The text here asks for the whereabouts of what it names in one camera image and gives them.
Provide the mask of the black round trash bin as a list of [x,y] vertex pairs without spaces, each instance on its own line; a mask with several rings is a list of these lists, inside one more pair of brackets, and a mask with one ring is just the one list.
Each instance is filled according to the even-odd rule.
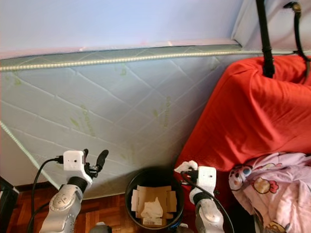
[[[131,211],[131,197],[132,191],[137,186],[146,187],[158,187],[158,186],[171,186],[173,191],[176,192],[175,197],[177,199],[177,211],[173,214],[173,219],[167,220],[167,224],[161,227],[146,227],[141,224],[141,221]],[[172,233],[182,222],[184,215],[184,202],[187,199],[187,195],[180,184],[179,180],[174,177],[173,170],[164,167],[152,166],[149,168],[143,168],[138,171],[133,178],[131,178],[129,184],[126,187],[125,199],[125,211],[134,224],[140,228],[158,233]]]

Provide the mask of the brown cardboard box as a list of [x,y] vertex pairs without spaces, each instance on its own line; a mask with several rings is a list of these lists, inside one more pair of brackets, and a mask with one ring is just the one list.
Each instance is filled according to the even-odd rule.
[[[132,191],[131,197],[131,211],[136,214],[136,217],[141,221],[141,224],[146,227],[161,227],[167,224],[167,220],[173,219],[173,214],[177,211],[176,192],[172,190],[171,186],[161,186],[156,188],[145,187],[138,185]],[[143,204],[146,201],[153,201],[158,197],[162,208],[164,209],[164,216],[161,219],[142,219],[140,211],[142,211]]]

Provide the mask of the white quilted mattress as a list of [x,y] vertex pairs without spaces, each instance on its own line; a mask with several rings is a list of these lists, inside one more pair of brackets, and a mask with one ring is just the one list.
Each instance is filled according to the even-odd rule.
[[67,150],[110,154],[87,199],[120,195],[136,171],[173,165],[220,76],[261,56],[239,45],[198,45],[25,56],[1,61],[1,144],[28,174]]

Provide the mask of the grey left robot leg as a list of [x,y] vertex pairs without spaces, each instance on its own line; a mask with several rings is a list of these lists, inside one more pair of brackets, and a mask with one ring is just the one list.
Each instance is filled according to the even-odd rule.
[[89,230],[89,233],[112,233],[112,228],[104,222],[98,222]]

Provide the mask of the large red covered cushion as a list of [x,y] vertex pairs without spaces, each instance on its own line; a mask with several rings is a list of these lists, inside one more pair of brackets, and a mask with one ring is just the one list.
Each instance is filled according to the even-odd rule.
[[225,69],[176,162],[216,168],[216,197],[225,208],[236,203],[227,184],[235,165],[274,152],[311,152],[311,76],[304,60],[276,56],[271,78],[263,64],[256,56]]

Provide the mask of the pink cartoon print blanket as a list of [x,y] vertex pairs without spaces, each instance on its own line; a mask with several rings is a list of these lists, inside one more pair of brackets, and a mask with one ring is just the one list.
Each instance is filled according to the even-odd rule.
[[277,152],[235,166],[228,175],[233,195],[264,229],[311,233],[311,154]]

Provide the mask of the dark furniture piece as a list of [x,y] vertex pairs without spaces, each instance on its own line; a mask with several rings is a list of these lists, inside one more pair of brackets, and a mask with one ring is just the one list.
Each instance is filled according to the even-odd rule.
[[0,233],[6,233],[18,192],[4,178],[0,178],[0,194]]

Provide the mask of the black pole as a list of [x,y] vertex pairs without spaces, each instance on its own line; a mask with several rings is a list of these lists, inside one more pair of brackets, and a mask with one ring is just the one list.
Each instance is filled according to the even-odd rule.
[[267,27],[266,6],[264,0],[255,0],[258,12],[259,30],[261,38],[261,50],[264,58],[263,76],[272,79],[275,73],[273,50],[270,43]]

